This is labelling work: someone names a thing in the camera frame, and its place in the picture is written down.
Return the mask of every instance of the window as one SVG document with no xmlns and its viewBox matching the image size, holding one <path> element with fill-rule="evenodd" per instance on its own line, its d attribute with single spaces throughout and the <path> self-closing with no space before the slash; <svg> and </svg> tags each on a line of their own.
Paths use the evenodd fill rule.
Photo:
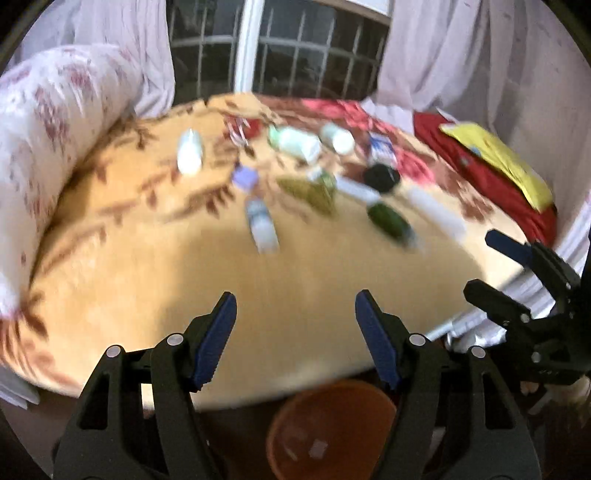
<svg viewBox="0 0 591 480">
<path fill-rule="evenodd" d="M 233 91 L 242 4 L 242 0 L 168 2 L 175 104 Z"/>
<path fill-rule="evenodd" d="M 244 0 L 169 0 L 175 103 L 233 91 L 235 75 L 244 73 L 236 71 L 241 41 L 254 42 L 253 64 L 240 64 L 250 75 L 254 69 L 254 92 L 362 99 L 375 90 L 386 25 L 311 0 L 247 2 L 263 12 L 245 40 L 241 24 L 252 19 L 243 11 L 253 16 L 256 8 Z"/>
<path fill-rule="evenodd" d="M 362 99 L 376 85 L 388 27 L 309 0 L 266 0 L 253 90 Z"/>
</svg>

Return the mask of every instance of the black cap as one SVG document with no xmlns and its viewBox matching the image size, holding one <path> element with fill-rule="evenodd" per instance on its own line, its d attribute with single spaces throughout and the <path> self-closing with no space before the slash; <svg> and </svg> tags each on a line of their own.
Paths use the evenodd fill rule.
<svg viewBox="0 0 591 480">
<path fill-rule="evenodd" d="M 365 170 L 363 181 L 368 187 L 372 187 L 380 193 L 389 193 L 400 183 L 400 173 L 392 167 L 376 163 L 373 167 Z"/>
</svg>

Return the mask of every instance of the robotic arm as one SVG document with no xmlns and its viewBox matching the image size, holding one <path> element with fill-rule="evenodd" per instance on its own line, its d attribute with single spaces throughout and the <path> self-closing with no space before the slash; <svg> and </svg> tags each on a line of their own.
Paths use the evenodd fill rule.
<svg viewBox="0 0 591 480">
<path fill-rule="evenodd" d="M 480 280 L 468 282 L 466 299 L 507 334 L 500 346 L 487 351 L 474 346 L 464 355 L 410 334 L 398 317 L 381 311 L 368 291 L 360 292 L 355 313 L 363 337 L 381 380 L 401 395 L 372 480 L 541 479 L 527 425 L 499 369 L 510 369 L 521 380 L 560 385 L 591 370 L 586 325 L 591 261 L 579 278 L 541 244 L 521 245 L 497 231 L 489 232 L 486 241 L 532 269 L 556 299 L 556 313 L 531 321 L 522 304 Z M 210 314 L 152 349 L 108 348 L 62 438 L 54 478 L 221 480 L 189 392 L 212 379 L 236 311 L 236 298 L 224 293 Z M 143 430 L 142 383 L 152 384 L 156 446 Z M 440 426 L 444 440 L 430 459 L 431 436 Z M 164 459 L 164 468 L 154 463 L 156 457 Z"/>
</svg>

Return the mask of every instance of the brown bowl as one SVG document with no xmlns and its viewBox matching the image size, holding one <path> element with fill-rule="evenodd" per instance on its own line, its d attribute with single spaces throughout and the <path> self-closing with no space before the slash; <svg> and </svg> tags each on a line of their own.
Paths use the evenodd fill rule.
<svg viewBox="0 0 591 480">
<path fill-rule="evenodd" d="M 384 392 L 357 380 L 301 393 L 273 419 L 267 459 L 279 480 L 369 480 L 395 416 Z"/>
</svg>

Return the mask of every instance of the white tube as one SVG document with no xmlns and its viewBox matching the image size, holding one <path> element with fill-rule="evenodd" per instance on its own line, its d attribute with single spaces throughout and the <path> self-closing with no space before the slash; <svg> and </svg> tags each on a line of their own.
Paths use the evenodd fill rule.
<svg viewBox="0 0 591 480">
<path fill-rule="evenodd" d="M 346 177 L 341 177 L 340 175 L 335 175 L 335 178 L 336 188 L 339 192 L 346 193 L 354 199 L 365 203 L 367 206 L 375 205 L 382 198 L 379 192 L 372 187 Z"/>
<path fill-rule="evenodd" d="M 427 192 L 417 187 L 411 187 L 407 191 L 406 198 L 413 207 L 435 223 L 445 234 L 457 242 L 464 239 L 466 236 L 464 219 L 446 209 Z"/>
</svg>

